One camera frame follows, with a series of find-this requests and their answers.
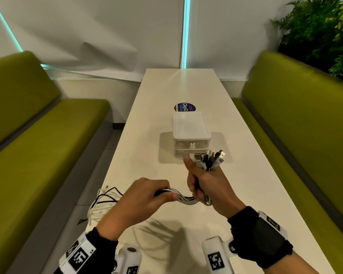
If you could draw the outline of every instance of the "tiled floor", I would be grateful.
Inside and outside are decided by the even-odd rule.
[[[59,259],[75,242],[75,240],[85,231],[88,221],[82,222],[87,218],[88,208],[96,198],[98,189],[101,188],[107,174],[114,151],[117,147],[122,130],[114,130],[109,142],[107,143],[101,157],[94,168],[90,179],[82,192],[77,205],[75,206],[64,230],[62,231],[55,248],[53,249],[42,274],[53,274],[59,266]]]

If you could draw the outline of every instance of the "box lid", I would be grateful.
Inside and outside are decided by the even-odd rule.
[[[178,141],[210,140],[211,132],[204,113],[201,111],[175,112],[173,136]]]

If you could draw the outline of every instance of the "bench backrest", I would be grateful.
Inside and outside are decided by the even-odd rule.
[[[31,52],[0,58],[0,142],[59,96]]]
[[[264,51],[242,94],[343,215],[343,81]]]

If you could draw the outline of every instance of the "tabletop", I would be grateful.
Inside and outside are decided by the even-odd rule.
[[[212,69],[147,69],[114,153],[103,187],[125,192],[140,177],[167,179],[190,196],[187,170],[173,156],[173,113],[178,103],[191,103],[206,115],[210,149],[222,149],[221,165],[237,196],[264,211],[288,231],[302,258],[321,274],[333,274],[300,213]],[[220,235],[231,237],[223,216],[201,203],[163,205],[149,220],[128,228],[118,248],[132,244],[142,250],[140,274],[208,273],[201,243]],[[239,274],[263,273],[256,263],[237,256]]]

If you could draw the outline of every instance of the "green foliage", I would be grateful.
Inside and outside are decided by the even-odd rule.
[[[300,49],[305,60],[331,65],[334,76],[343,74],[343,0],[296,0],[293,10],[272,23],[283,33],[281,44]]]

